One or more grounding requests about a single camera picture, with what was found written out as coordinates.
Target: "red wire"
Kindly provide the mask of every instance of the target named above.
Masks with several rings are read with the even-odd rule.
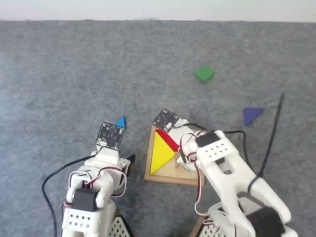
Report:
[[[120,170],[120,169],[118,169],[118,168],[115,168],[115,167],[104,167],[104,168],[100,169],[100,171],[99,171],[99,173],[98,173],[98,175],[97,175],[96,178],[92,179],[91,181],[89,181],[89,182],[86,183],[85,185],[86,185],[86,186],[89,186],[90,184],[93,184],[93,183],[99,178],[98,176],[100,175],[101,171],[102,171],[102,170],[105,170],[105,169],[117,170],[117,171],[123,173],[122,170]]]
[[[188,158],[189,161],[192,162],[192,161],[196,161],[196,160],[197,160],[197,158],[195,158],[195,159],[190,159],[190,156],[191,156],[191,155],[194,155],[194,154],[196,154],[196,152],[190,152],[190,153],[187,155],[187,158]]]
[[[200,183],[200,173],[199,173],[196,161],[194,161],[194,166],[197,169],[197,200],[196,201],[198,201],[200,198],[201,183]]]
[[[217,228],[217,230],[215,231],[215,233],[214,233],[214,234],[216,234],[218,231],[219,231],[219,227]]]

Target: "blue block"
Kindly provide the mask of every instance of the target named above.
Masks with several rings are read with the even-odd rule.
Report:
[[[126,127],[125,117],[124,116],[120,117],[119,121],[117,121],[115,125],[125,128]]]
[[[243,109],[243,123],[245,126],[250,125],[265,109],[247,107]]]

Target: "white wire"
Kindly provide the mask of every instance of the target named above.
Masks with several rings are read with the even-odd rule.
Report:
[[[197,210],[197,204],[199,203],[200,199],[201,199],[201,194],[202,194],[202,178],[201,178],[201,174],[199,171],[197,171],[198,173],[198,180],[199,180],[199,187],[198,187],[198,197],[197,197],[197,200],[196,202],[194,203],[194,211],[196,211],[196,214],[199,215],[199,216],[208,216],[207,213],[200,213],[198,210]]]
[[[207,224],[206,222],[208,222],[208,221],[214,222],[213,219],[211,218],[212,216],[214,216],[214,214],[221,214],[221,215],[224,215],[224,216],[226,216],[226,217],[228,218],[228,220],[229,220],[229,215],[228,215],[226,212],[220,211],[220,210],[212,210],[212,211],[210,211],[210,212],[207,214],[207,215],[209,216],[209,218],[203,220],[203,224]]]
[[[83,170],[75,170],[73,172],[70,173],[69,178],[68,178],[68,188],[70,188],[71,186],[71,178],[75,173],[80,173],[80,174],[86,174],[88,176],[88,178],[90,178],[91,181],[91,175],[88,173],[88,171],[83,171]]]
[[[127,184],[127,176],[126,176],[126,174],[125,174],[122,170],[118,170],[117,168],[113,168],[113,167],[105,167],[105,168],[102,168],[102,171],[104,171],[104,170],[118,171],[118,172],[120,172],[120,173],[124,176],[124,178],[125,178],[124,191],[123,191],[121,194],[119,194],[119,195],[112,194],[111,197],[113,197],[113,198],[118,198],[118,197],[123,196],[124,193],[125,193],[125,191],[126,191],[126,184]],[[97,177],[91,179],[88,183],[86,183],[86,185],[89,185],[90,182],[93,184],[93,183],[94,183],[98,178],[100,178],[102,175],[103,175],[103,172],[101,172]]]
[[[112,195],[112,197],[113,197],[113,198],[118,198],[118,197],[123,196],[123,195],[125,194],[125,191],[126,191],[127,176],[126,176],[126,174],[125,174],[123,171],[121,171],[121,173],[122,173],[122,175],[123,175],[123,176],[124,176],[124,178],[125,178],[125,182],[124,182],[124,191],[123,191],[120,195],[116,195],[116,196],[113,196],[113,195]]]

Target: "cable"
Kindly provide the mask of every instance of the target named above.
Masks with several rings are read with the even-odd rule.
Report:
[[[197,210],[197,204],[199,203],[200,199],[201,199],[201,193],[202,193],[202,181],[201,181],[201,174],[198,170],[198,167],[197,167],[197,162],[194,161],[194,166],[195,168],[197,169],[197,199],[196,199],[196,202],[194,203],[194,211],[196,212],[197,215],[199,216],[208,216],[207,213],[200,213],[198,210]]]
[[[200,128],[200,129],[207,130],[205,127],[198,125],[196,123],[193,123],[193,122],[185,123],[185,124],[180,125],[180,126],[171,126],[171,128],[178,129],[178,128],[184,127],[184,126],[195,126],[195,127]]]
[[[81,174],[85,174],[88,176],[88,178],[90,178],[90,181],[92,180],[91,175],[88,173],[88,171],[84,171],[84,170],[75,170],[73,172],[70,173],[69,178],[68,178],[68,188],[71,187],[71,178],[74,174],[76,173],[81,173]]]
[[[192,136],[194,136],[195,138],[197,138],[197,136],[196,136],[194,133],[190,133],[190,132],[189,132],[189,133],[183,134],[183,135],[181,136],[181,138],[180,138],[180,143],[179,143],[181,149],[182,149],[182,138],[183,138],[185,135],[191,135],[191,137],[188,139],[188,141],[192,138]]]
[[[265,158],[263,159],[260,171],[258,172],[257,176],[248,185],[248,192],[249,193],[251,191],[252,185],[257,181],[257,179],[259,179],[259,178],[261,178],[263,176],[263,172],[264,172],[264,170],[266,168],[266,164],[267,164],[267,161],[268,161],[268,158],[269,158],[269,155],[270,155],[270,151],[271,151],[271,148],[272,148],[273,140],[274,140],[275,135],[276,135],[277,123],[278,123],[278,120],[279,120],[279,117],[280,117],[280,113],[281,113],[281,110],[282,110],[284,97],[285,97],[285,94],[281,93],[280,99],[279,99],[279,102],[278,102],[278,106],[277,106],[277,112],[276,112],[276,117],[275,117],[273,129],[272,129],[271,137],[270,137],[268,148],[267,148],[267,152],[266,152]]]
[[[196,161],[196,160],[197,160],[197,158],[194,158],[194,159],[191,159],[191,158],[190,158],[190,156],[191,156],[191,155],[194,155],[194,154],[196,154],[196,152],[190,152],[190,153],[187,155],[187,159],[188,159],[188,161],[190,161],[190,162],[194,162],[194,161]]]
[[[197,133],[197,136],[199,136],[202,132],[214,132],[213,130],[208,130],[208,129],[202,129]]]
[[[249,168],[253,171],[252,165],[250,163],[249,157],[248,157],[248,151],[247,151],[247,140],[246,140],[246,132],[243,130],[236,130],[236,131],[223,131],[225,134],[234,134],[234,133],[241,133],[243,134],[242,138],[242,148],[243,148],[243,153],[245,155],[245,160]]]
[[[54,237],[57,237],[57,221],[56,221],[56,215],[55,215],[55,211],[54,211],[54,208],[46,194],[46,191],[45,191],[45,185],[46,183],[48,182],[48,180],[53,177],[54,175],[58,174],[60,171],[62,171],[63,169],[67,168],[68,166],[70,165],[73,165],[73,164],[76,164],[76,163],[79,163],[81,161],[84,161],[84,160],[87,160],[87,159],[90,159],[90,158],[93,158],[95,157],[99,152],[97,152],[96,154],[92,155],[92,156],[88,156],[88,157],[83,157],[83,158],[80,158],[80,159],[76,159],[72,162],[69,162],[67,164],[65,164],[64,166],[60,167],[59,169],[55,170],[54,172],[52,172],[51,174],[49,174],[45,180],[43,181],[43,184],[41,186],[41,192],[43,193],[43,196],[47,202],[47,205],[50,209],[50,212],[51,212],[51,215],[53,217],[53,226],[54,226]]]
[[[126,176],[126,174],[125,174],[122,170],[120,170],[120,169],[118,169],[118,168],[115,168],[115,167],[104,167],[104,168],[100,169],[100,171],[99,171],[97,177],[95,177],[94,179],[90,180],[90,181],[87,182],[85,185],[86,185],[86,186],[89,186],[89,185],[93,184],[98,178],[101,177],[101,171],[102,171],[102,170],[105,170],[105,169],[118,171],[118,172],[120,172],[120,173],[124,176],[124,178],[125,178],[124,191],[123,191],[121,194],[112,194],[112,195],[111,195],[111,196],[114,197],[114,198],[118,198],[118,197],[123,196],[124,193],[125,193],[125,191],[126,191],[127,176]]]

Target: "black cable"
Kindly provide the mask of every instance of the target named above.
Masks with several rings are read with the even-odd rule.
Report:
[[[250,182],[250,184],[248,185],[248,192],[249,192],[249,193],[250,193],[250,190],[251,190],[252,185],[256,182],[256,180],[257,180],[258,178],[261,178],[261,177],[263,176],[263,172],[264,172],[264,170],[265,170],[265,168],[266,168],[266,164],[267,164],[267,161],[268,161],[268,158],[269,158],[269,154],[270,154],[270,151],[271,151],[271,148],[272,148],[273,140],[274,140],[275,135],[276,135],[277,123],[278,123],[278,119],[279,119],[279,116],[280,116],[280,113],[281,113],[281,109],[282,109],[284,97],[285,97],[285,94],[284,94],[284,93],[281,93],[280,99],[279,99],[279,102],[278,102],[278,106],[277,106],[277,112],[276,112],[275,122],[274,122],[274,125],[273,125],[273,129],[272,129],[270,141],[269,141],[268,148],[267,148],[267,152],[266,152],[265,158],[263,159],[263,162],[262,162],[261,169],[260,169],[259,173],[258,173],[257,176]]]
[[[43,196],[47,202],[47,205],[50,209],[50,212],[51,212],[51,215],[53,217],[53,225],[54,225],[54,237],[57,237],[57,221],[56,221],[56,215],[55,215],[55,211],[54,211],[54,208],[52,206],[52,204],[50,203],[50,200],[46,194],[46,191],[45,191],[45,185],[46,183],[48,182],[48,180],[53,177],[54,175],[58,174],[60,171],[62,171],[63,169],[67,168],[68,166],[70,165],[73,165],[73,164],[76,164],[76,163],[79,163],[81,161],[84,161],[84,160],[87,160],[87,159],[90,159],[92,157],[95,157],[96,155],[98,154],[98,152],[92,156],[88,156],[88,157],[84,157],[84,158],[80,158],[80,159],[76,159],[72,162],[69,162],[67,164],[65,164],[64,166],[60,167],[59,169],[55,170],[54,172],[52,172],[50,175],[48,175],[46,177],[46,179],[44,180],[42,186],[41,186],[41,192],[43,193]]]
[[[223,131],[225,134],[234,134],[234,133],[241,133],[243,134],[242,138],[242,148],[243,148],[243,153],[245,155],[245,160],[247,165],[250,167],[250,169],[253,171],[252,165],[250,163],[249,157],[248,157],[248,151],[247,151],[247,140],[246,140],[246,132],[243,130],[236,130],[236,131]]]
[[[200,129],[207,130],[205,127],[202,127],[201,125],[198,125],[198,124],[193,123],[193,122],[185,123],[185,124],[177,126],[177,127],[173,126],[171,128],[177,129],[177,128],[184,127],[184,126],[195,126],[195,127],[200,128]]]
[[[214,130],[208,130],[208,129],[201,130],[197,133],[197,136],[199,136],[202,132],[214,132]]]

